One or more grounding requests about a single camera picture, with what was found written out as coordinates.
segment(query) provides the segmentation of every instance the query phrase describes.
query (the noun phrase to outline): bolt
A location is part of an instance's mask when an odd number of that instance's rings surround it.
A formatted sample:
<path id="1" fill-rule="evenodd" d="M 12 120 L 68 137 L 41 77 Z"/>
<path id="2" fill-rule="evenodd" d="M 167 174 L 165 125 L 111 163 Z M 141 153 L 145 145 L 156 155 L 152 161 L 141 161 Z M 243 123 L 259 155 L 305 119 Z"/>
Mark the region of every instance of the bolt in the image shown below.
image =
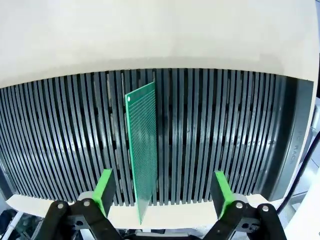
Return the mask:
<path id="1" fill-rule="evenodd" d="M 243 208 L 243 205 L 242 205 L 241 202 L 237 202 L 235 206 L 236 206 L 237 209 L 242 209 Z"/>
<path id="2" fill-rule="evenodd" d="M 85 202 L 83 203 L 83 205 L 84 205 L 85 207 L 88 207 L 88 206 L 90 205 L 90 202 L 89 202 L 89 201 L 85 201 Z"/>
<path id="3" fill-rule="evenodd" d="M 263 207 L 262 207 L 262 211 L 264 211 L 264 212 L 268 212 L 268 211 L 269 211 L 268 206 L 263 206 Z"/>

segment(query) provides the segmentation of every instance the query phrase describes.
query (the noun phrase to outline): white cable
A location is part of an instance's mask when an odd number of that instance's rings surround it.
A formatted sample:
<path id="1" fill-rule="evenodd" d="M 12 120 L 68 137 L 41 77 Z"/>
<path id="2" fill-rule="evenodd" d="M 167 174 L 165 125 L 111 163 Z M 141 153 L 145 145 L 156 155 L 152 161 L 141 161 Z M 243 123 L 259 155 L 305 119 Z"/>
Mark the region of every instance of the white cable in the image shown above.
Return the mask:
<path id="1" fill-rule="evenodd" d="M 14 216 L 13 220 L 10 222 L 5 234 L 3 235 L 1 240 L 8 240 L 12 231 L 16 228 L 20 218 L 22 217 L 22 215 L 24 214 L 23 211 L 18 211 L 16 213 L 16 215 Z"/>

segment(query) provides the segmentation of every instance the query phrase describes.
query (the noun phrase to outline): screw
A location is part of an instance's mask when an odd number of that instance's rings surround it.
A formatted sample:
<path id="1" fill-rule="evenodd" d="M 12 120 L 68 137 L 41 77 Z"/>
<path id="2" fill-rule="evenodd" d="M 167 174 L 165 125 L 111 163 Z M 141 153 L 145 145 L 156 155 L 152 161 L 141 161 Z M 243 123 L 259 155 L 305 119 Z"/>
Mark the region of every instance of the screw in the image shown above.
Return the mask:
<path id="1" fill-rule="evenodd" d="M 268 211 L 269 211 L 268 206 L 263 206 L 263 207 L 262 207 L 262 211 L 264 211 L 264 212 L 268 212 Z"/>
<path id="2" fill-rule="evenodd" d="M 236 206 L 237 209 L 242 209 L 243 208 L 243 205 L 242 205 L 241 202 L 237 202 L 235 206 Z"/>
<path id="3" fill-rule="evenodd" d="M 84 205 L 85 207 L 88 207 L 88 206 L 90 205 L 90 202 L 89 202 L 89 201 L 85 201 L 85 202 L 83 203 L 83 205 Z"/>

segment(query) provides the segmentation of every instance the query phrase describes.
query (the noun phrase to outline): mounting hole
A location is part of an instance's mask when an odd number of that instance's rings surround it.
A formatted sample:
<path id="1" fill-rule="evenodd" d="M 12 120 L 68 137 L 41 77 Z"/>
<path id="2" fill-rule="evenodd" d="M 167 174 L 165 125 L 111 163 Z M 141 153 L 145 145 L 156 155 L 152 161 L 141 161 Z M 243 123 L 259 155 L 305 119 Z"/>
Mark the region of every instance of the mounting hole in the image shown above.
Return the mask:
<path id="1" fill-rule="evenodd" d="M 247 228 L 249 228 L 249 224 L 248 224 L 248 223 L 244 223 L 244 224 L 242 224 L 242 228 L 243 228 L 243 229 L 247 229 Z"/>
<path id="2" fill-rule="evenodd" d="M 75 225 L 82 226 L 84 223 L 82 221 L 76 221 Z"/>

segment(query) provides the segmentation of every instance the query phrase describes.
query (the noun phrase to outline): black cable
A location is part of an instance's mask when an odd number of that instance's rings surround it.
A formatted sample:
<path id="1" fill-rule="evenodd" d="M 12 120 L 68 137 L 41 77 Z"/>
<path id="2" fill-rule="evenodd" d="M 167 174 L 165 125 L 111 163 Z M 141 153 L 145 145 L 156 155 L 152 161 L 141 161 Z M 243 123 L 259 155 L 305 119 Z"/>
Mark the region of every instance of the black cable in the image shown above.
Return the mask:
<path id="1" fill-rule="evenodd" d="M 296 190 L 296 187 L 300 181 L 300 178 L 301 176 L 304 174 L 306 168 L 307 168 L 307 165 L 311 159 L 311 155 L 312 153 L 314 152 L 314 150 L 316 149 L 318 143 L 319 143 L 319 140 L 320 140 L 320 131 L 317 133 L 317 135 L 315 136 L 315 139 L 313 140 L 309 150 L 306 152 L 306 155 L 303 159 L 303 162 L 301 164 L 301 167 L 293 181 L 293 184 L 290 188 L 290 191 L 288 192 L 288 194 L 285 196 L 283 202 L 281 203 L 281 205 L 279 206 L 279 208 L 276 210 L 276 213 L 277 214 L 280 214 L 282 212 L 282 210 L 285 208 L 285 206 L 288 204 L 290 198 L 292 197 L 292 195 L 294 194 L 294 191 Z"/>

